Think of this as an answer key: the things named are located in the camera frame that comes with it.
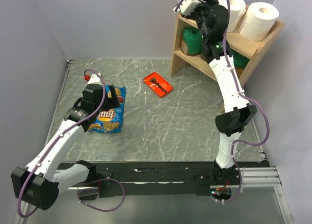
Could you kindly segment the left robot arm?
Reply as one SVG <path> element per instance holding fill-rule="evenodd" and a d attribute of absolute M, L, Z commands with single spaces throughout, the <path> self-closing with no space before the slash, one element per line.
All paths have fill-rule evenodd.
<path fill-rule="evenodd" d="M 47 210 L 71 186 L 78 183 L 93 185 L 97 172 L 92 163 L 80 160 L 59 174 L 56 170 L 73 144 L 95 123 L 99 113 L 119 106 L 114 85 L 88 84 L 40 154 L 25 168 L 13 170 L 11 178 L 15 197 Z"/>

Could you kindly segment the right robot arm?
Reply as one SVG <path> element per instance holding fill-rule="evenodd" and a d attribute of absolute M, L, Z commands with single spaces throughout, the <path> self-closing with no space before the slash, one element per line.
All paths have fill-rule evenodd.
<path fill-rule="evenodd" d="M 202 37 L 203 54 L 217 79 L 224 102 L 224 113 L 215 118 L 220 142 L 213 171 L 214 181 L 222 185 L 239 176 L 234 163 L 236 147 L 257 109 L 245 98 L 234 68 L 234 58 L 226 40 L 228 10 L 218 0 L 199 0 L 193 19 Z"/>

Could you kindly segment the green roll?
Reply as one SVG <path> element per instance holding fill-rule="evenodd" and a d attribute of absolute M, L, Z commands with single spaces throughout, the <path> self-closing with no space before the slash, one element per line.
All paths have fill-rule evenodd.
<path fill-rule="evenodd" d="M 250 60 L 234 50 L 232 50 L 232 55 L 234 58 L 234 67 L 236 74 L 238 77 L 240 77 Z"/>
<path fill-rule="evenodd" d="M 202 37 L 198 29 L 186 27 L 182 31 L 182 40 L 180 48 L 188 56 L 201 54 Z"/>

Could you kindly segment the white paper roll front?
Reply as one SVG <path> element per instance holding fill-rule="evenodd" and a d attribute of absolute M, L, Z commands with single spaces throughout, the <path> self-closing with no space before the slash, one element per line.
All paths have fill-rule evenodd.
<path fill-rule="evenodd" d="M 244 0 L 229 0 L 230 3 L 230 19 L 227 32 L 231 33 L 238 25 L 243 14 L 246 12 L 246 3 Z"/>

